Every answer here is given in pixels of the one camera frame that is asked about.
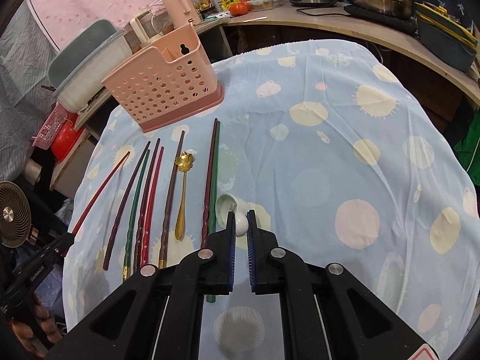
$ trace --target pink plastic basket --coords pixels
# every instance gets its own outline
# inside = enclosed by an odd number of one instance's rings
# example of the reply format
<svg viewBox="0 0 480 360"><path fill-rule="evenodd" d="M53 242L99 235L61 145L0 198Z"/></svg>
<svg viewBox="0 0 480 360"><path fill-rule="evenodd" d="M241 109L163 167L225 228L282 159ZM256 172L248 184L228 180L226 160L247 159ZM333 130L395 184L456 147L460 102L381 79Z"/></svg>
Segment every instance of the pink plastic basket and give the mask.
<svg viewBox="0 0 480 360"><path fill-rule="evenodd" d="M57 103L52 113L38 132L32 146L44 150L48 149L67 120L67 117L67 110L60 103Z"/></svg>
<svg viewBox="0 0 480 360"><path fill-rule="evenodd" d="M213 107L224 96L223 87L190 24L127 59L103 84L143 132Z"/></svg>

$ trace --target tomato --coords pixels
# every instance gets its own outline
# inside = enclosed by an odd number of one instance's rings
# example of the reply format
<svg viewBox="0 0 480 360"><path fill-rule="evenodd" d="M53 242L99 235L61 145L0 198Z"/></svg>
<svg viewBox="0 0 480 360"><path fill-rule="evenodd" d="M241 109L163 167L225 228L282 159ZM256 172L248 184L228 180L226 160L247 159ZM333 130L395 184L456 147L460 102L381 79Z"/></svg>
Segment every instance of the tomato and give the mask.
<svg viewBox="0 0 480 360"><path fill-rule="evenodd" d="M250 4L247 4L246 1L241 1L240 4L244 4L247 7L249 12L253 9Z"/></svg>
<svg viewBox="0 0 480 360"><path fill-rule="evenodd" d="M229 11L232 16L241 16L248 13L248 8L245 3L236 3L229 6Z"/></svg>

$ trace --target white ceramic cup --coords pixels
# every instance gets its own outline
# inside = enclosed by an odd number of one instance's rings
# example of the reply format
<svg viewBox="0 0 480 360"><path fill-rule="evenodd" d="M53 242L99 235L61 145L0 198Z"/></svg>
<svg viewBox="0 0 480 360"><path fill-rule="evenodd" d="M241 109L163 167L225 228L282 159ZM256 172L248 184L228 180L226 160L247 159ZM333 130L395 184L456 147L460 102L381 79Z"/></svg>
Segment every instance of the white ceramic cup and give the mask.
<svg viewBox="0 0 480 360"><path fill-rule="evenodd" d="M229 212L233 211L235 213L235 233L237 237L241 237L247 232L248 221L246 215L248 210L248 205L231 193L220 195L215 203L217 223L222 229L227 227Z"/></svg>

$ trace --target brown chopstick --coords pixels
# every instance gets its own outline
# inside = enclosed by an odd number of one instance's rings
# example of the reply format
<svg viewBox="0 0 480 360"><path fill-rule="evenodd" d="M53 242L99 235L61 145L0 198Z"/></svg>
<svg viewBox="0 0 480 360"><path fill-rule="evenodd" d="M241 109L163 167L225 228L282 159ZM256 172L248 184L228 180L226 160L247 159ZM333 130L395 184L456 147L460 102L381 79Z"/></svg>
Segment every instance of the brown chopstick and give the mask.
<svg viewBox="0 0 480 360"><path fill-rule="evenodd" d="M130 181L128 182L125 193L123 194L120 207L118 208L117 216L115 217L115 221L113 222L112 232L110 234L109 243L106 247L105 258L103 260L103 269L106 271L109 270L110 257L112 256L113 245L115 244L115 238L117 237L117 232L120 225L120 221L122 219L123 210L125 209L125 205L127 204L128 195L130 194L131 188L134 185L135 177L137 176L138 170L142 165L143 158L145 157L145 154L149 146L150 146L150 141L148 141L148 143L145 146L145 149L143 149L142 155L138 159L138 162L135 166L135 169L133 170L133 174L130 178Z"/></svg>
<svg viewBox="0 0 480 360"><path fill-rule="evenodd" d="M212 142L210 143L210 155L208 156L208 168L207 168L207 178L205 183L205 198L203 200L203 223L202 223L202 242L201 248L203 249L207 242L208 237L208 215L210 207L210 184L212 182L212 169L213 169L213 154L215 151L215 136L217 135L217 121L215 118L213 121L213 132L212 132Z"/></svg>
<svg viewBox="0 0 480 360"><path fill-rule="evenodd" d="M183 139L185 138L185 131L181 132L180 141L178 142L177 153L175 158L180 156L182 152ZM158 254L158 268L165 268L167 266L167 250L169 247L169 231L170 231L170 216L172 214L173 192L175 190L175 181L177 180L177 168L175 159L173 159L172 175L170 176L169 190L166 194L165 202L165 217L163 218L162 236L160 238L160 253Z"/></svg>

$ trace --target gold spoon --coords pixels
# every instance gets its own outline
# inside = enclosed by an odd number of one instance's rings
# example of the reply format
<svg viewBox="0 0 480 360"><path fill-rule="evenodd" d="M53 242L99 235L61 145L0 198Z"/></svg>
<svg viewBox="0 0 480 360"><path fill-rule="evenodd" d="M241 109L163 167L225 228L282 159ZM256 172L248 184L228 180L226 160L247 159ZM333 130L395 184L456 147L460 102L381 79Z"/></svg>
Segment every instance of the gold spoon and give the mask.
<svg viewBox="0 0 480 360"><path fill-rule="evenodd" d="M177 224L175 225L175 238L181 240L185 233L185 192L187 189L187 172L194 165L194 155L182 151L180 156L175 159L178 171L183 173L183 188L181 192L180 208L178 209Z"/></svg>

